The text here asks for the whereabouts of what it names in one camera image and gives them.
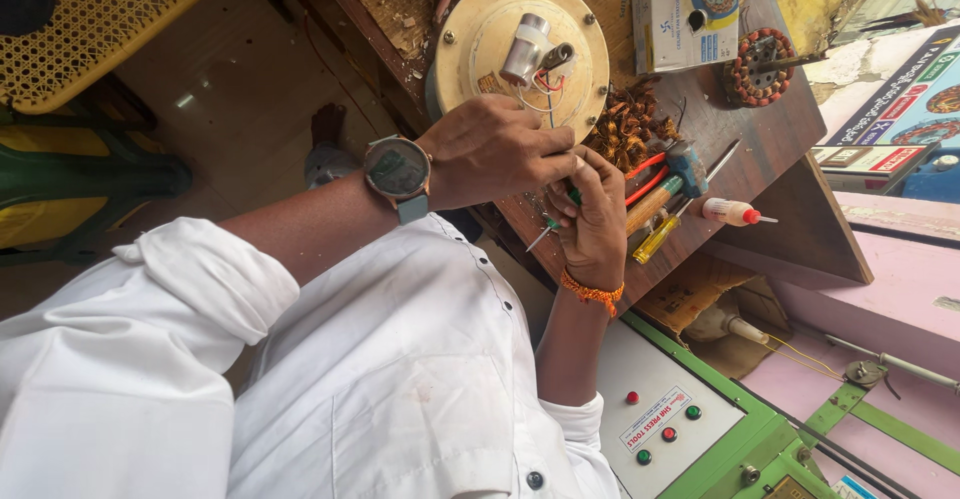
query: bolt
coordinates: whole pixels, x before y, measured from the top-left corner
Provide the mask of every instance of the bolt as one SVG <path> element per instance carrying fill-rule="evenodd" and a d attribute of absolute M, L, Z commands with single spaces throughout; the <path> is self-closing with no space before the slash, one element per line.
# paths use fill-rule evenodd
<path fill-rule="evenodd" d="M 747 465 L 743 469 L 743 480 L 747 486 L 755 484 L 758 480 L 761 480 L 761 471 L 752 465 Z"/>

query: blue wire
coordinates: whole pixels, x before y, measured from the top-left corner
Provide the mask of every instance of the blue wire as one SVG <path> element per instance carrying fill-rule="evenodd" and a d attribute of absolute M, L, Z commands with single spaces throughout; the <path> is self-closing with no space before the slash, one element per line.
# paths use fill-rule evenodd
<path fill-rule="evenodd" d="M 543 73 L 543 78 L 544 78 L 544 82 L 545 82 L 547 85 L 549 85 L 549 84 L 550 84 L 550 72 L 549 72 L 549 71 L 545 71 L 545 72 Z M 552 96 L 553 96 L 553 92 L 551 92 L 551 91 L 550 91 L 550 88 L 547 87 L 546 108 L 550 110 L 549 115 L 550 115 L 550 127 L 551 127 L 551 128 L 554 127 L 554 125 L 553 125 L 553 101 L 551 101 L 551 98 L 550 98 L 550 97 L 552 97 Z"/>

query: yellow screwdriver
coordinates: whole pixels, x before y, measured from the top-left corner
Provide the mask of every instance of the yellow screwdriver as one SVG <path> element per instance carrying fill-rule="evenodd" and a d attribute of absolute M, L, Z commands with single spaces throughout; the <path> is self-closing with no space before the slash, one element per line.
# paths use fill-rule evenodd
<path fill-rule="evenodd" d="M 726 148 L 726 152 L 724 152 L 723 157 L 720 158 L 720 161 L 714 163 L 713 168 L 708 174 L 706 174 L 706 182 L 710 182 L 714 176 L 716 176 L 716 174 L 720 173 L 720 168 L 722 168 L 724 164 L 731 159 L 731 157 L 734 155 L 734 152 L 737 151 L 737 145 L 739 144 L 740 139 L 738 138 Z M 677 212 L 666 216 L 666 219 L 663 221 L 663 223 L 660 223 L 659 227 L 654 229 L 653 233 L 650 233 L 650 235 L 647 235 L 647 237 L 643 239 L 643 242 L 640 244 L 640 246 L 636 248 L 636 251 L 633 252 L 633 259 L 640 261 L 642 265 L 646 265 L 647 262 L 650 261 L 650 258 L 653 257 L 653 255 L 657 253 L 657 250 L 659 250 L 664 244 L 670 233 L 680 226 L 680 216 L 685 210 L 687 210 L 687 207 L 689 207 L 690 203 L 692 202 L 693 199 L 689 197 L 687 199 L 683 199 L 683 203 L 679 206 Z"/>
<path fill-rule="evenodd" d="M 573 202 L 576 203 L 578 207 L 580 206 L 580 189 L 577 189 L 576 187 L 574 187 L 573 189 L 570 189 L 570 193 L 568 193 L 566 196 L 572 199 Z M 530 247 L 527 248 L 527 251 L 534 249 L 534 246 L 536 246 L 537 243 L 540 242 L 544 237 L 546 237 L 546 234 L 553 229 L 560 229 L 560 223 L 557 223 L 556 221 L 554 221 L 553 218 L 550 218 L 550 217 L 546 218 L 546 229 L 544 229 L 543 232 L 540 233 L 540 236 L 536 237 L 536 240 L 534 240 L 534 243 L 530 244 Z"/>

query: control panel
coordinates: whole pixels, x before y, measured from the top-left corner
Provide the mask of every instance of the control panel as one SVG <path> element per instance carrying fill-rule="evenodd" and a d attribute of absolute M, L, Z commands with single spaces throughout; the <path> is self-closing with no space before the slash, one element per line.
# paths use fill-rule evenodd
<path fill-rule="evenodd" d="M 653 499 L 744 413 L 623 321 L 606 330 L 597 371 L 600 442 L 632 499 Z"/>

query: wristwatch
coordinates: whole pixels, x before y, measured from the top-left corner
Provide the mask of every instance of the wristwatch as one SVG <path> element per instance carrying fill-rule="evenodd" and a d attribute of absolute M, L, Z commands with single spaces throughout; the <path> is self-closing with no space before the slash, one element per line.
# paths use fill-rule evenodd
<path fill-rule="evenodd" d="M 402 135 L 391 135 L 371 142 L 366 147 L 363 171 L 366 184 L 390 201 L 400 217 L 400 225 L 419 220 L 430 212 L 430 162 L 427 154 L 414 141 Z"/>

